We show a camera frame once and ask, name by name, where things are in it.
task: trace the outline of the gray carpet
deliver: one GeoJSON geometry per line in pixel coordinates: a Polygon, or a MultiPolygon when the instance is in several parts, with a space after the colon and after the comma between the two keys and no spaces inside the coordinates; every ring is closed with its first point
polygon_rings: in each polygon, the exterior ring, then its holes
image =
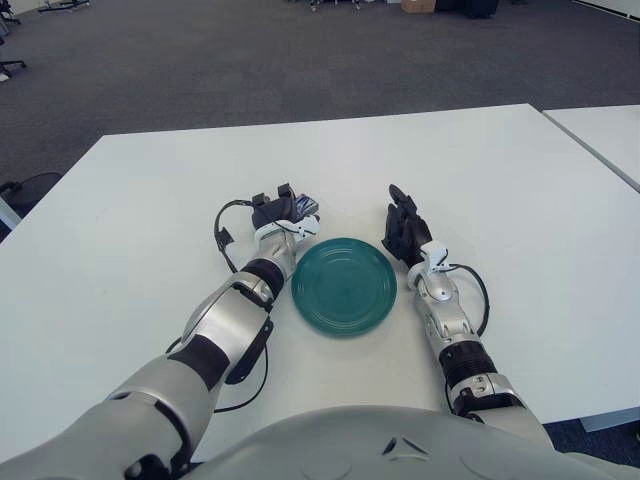
{"type": "Polygon", "coordinates": [[[0,181],[67,171],[101,135],[529,102],[640,102],[640,27],[568,0],[491,20],[398,5],[93,0],[22,17],[0,84],[0,181]]]}

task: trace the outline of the black chair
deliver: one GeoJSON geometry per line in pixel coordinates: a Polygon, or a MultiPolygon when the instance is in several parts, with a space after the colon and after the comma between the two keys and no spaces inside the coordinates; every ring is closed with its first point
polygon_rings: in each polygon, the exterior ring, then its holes
{"type": "MultiPolygon", "coordinates": [[[[0,37],[0,45],[4,45],[4,39],[2,37],[0,37]]],[[[27,64],[24,63],[23,60],[0,61],[0,74],[4,74],[7,77],[11,78],[11,73],[5,68],[10,65],[20,65],[22,68],[27,68],[27,64]]]]}
{"type": "Polygon", "coordinates": [[[9,23],[15,23],[20,25],[22,22],[17,18],[13,18],[13,12],[11,11],[11,4],[9,0],[0,0],[0,17],[2,20],[9,23]]]}

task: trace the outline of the black joint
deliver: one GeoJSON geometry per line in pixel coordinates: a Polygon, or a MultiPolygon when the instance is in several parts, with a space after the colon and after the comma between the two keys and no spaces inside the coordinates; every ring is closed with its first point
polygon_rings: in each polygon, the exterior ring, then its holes
{"type": "Polygon", "coordinates": [[[288,197],[288,198],[295,197],[295,195],[293,194],[293,190],[291,189],[291,186],[288,183],[285,183],[284,185],[280,185],[278,187],[278,197],[280,197],[280,198],[282,198],[282,197],[288,197]]]}
{"type": "Polygon", "coordinates": [[[202,335],[195,335],[184,348],[168,358],[194,370],[209,391],[220,381],[229,366],[229,358],[222,349],[202,335]]]}
{"type": "Polygon", "coordinates": [[[470,388],[463,388],[458,398],[453,400],[453,411],[456,415],[480,422],[482,422],[482,419],[478,415],[470,414],[469,412],[504,407],[524,407],[524,405],[518,397],[510,393],[497,393],[476,398],[470,388]]]}
{"type": "Polygon", "coordinates": [[[454,343],[445,348],[440,352],[438,361],[449,388],[474,375],[498,372],[482,343],[472,340],[454,343]]]}
{"type": "Polygon", "coordinates": [[[280,268],[269,260],[264,258],[256,258],[251,260],[242,269],[243,272],[249,272],[256,277],[261,278],[269,285],[271,293],[273,294],[273,300],[276,299],[282,287],[284,286],[284,275],[280,271],[280,268]]]}
{"type": "Polygon", "coordinates": [[[267,197],[264,193],[259,193],[258,195],[253,196],[251,202],[254,205],[264,205],[269,202],[269,197],[267,197]]]}

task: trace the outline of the white wall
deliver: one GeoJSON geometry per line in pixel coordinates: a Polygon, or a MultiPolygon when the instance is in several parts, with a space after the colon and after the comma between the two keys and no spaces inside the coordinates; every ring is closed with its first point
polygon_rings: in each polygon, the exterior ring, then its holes
{"type": "Polygon", "coordinates": [[[9,3],[11,10],[16,14],[39,8],[42,5],[39,0],[9,0],[9,3]]]}
{"type": "Polygon", "coordinates": [[[640,17],[640,0],[584,0],[585,2],[610,8],[626,15],[640,17]]]}

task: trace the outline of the office chair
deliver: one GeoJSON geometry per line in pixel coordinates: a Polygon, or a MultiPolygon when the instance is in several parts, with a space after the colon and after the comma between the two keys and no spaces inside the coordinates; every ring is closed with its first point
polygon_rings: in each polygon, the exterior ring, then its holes
{"type": "Polygon", "coordinates": [[[0,185],[0,241],[13,230],[62,178],[57,172],[45,172],[20,182],[0,185]]]}
{"type": "MultiPolygon", "coordinates": [[[[0,45],[4,45],[4,39],[2,37],[0,37],[0,45]]],[[[2,75],[6,75],[8,78],[11,78],[11,73],[9,72],[9,70],[5,68],[5,67],[8,67],[9,65],[20,65],[22,68],[27,68],[27,64],[24,63],[23,60],[0,61],[0,77],[2,75]]]]}
{"type": "Polygon", "coordinates": [[[0,0],[0,17],[7,23],[15,23],[20,25],[22,22],[17,18],[13,18],[13,12],[11,11],[11,4],[9,0],[0,0]]]}

